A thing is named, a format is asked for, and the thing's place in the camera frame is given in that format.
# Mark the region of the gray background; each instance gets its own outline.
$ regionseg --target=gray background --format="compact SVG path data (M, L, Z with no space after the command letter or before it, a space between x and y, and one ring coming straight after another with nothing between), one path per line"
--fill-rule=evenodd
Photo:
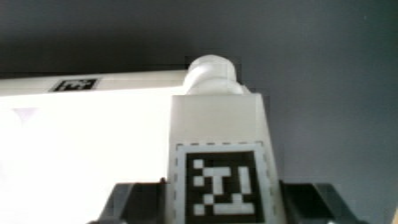
M398 1L0 1L0 76L231 58L267 95L281 179L331 182L356 215L398 203Z

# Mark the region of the black tag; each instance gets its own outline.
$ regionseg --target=black tag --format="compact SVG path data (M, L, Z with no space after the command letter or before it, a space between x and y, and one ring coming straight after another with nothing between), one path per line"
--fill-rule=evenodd
M91 90L94 88L98 79L73 79L64 80L54 88L54 92Z
M263 223L253 152L187 155L187 223Z

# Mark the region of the white surface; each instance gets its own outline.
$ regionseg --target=white surface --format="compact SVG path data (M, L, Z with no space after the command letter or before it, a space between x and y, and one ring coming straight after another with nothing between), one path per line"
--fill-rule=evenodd
M114 184L166 177L173 93L0 98L2 224L87 223Z
M205 177L212 177L212 183L214 183L214 194L222 195L222 177L231 176L231 169L230 167L217 167L217 168L205 168L203 169L203 175Z
M194 186L201 187L205 185L205 177L196 176L194 177Z
M249 177L249 168L242 166L238 168L240 172L240 192L242 194L251 194L253 193L253 187L251 187L251 177Z
M203 204L194 205L194 213L196 213L196 215L205 215L205 205Z
M254 214L253 203L244 203L242 194L233 194L233 203L215 204L215 215Z
M96 78L98 90L182 87L187 71L155 71L0 80L0 96L46 94L62 80Z
M206 205L212 205L215 203L215 196L214 194L205 194L203 195L203 202Z
M201 169L203 168L203 159L194 160L194 168Z
M190 95L173 98L173 133L178 143L261 139L260 95Z

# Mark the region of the black square pattern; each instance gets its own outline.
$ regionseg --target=black square pattern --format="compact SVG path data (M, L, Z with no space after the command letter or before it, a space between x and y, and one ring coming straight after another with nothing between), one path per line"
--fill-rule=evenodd
M54 88L54 92L77 91L77 90L91 90L94 87L98 79L75 79L64 80L57 87Z
M185 186L187 223L265 221L254 152L189 153Z

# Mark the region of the dark backdrop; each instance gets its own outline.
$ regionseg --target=dark backdrop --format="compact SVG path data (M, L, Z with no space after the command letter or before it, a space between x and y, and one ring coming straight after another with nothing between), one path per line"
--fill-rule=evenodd
M269 97L281 178L361 219L398 203L398 1L0 1L0 76L185 68L219 54Z

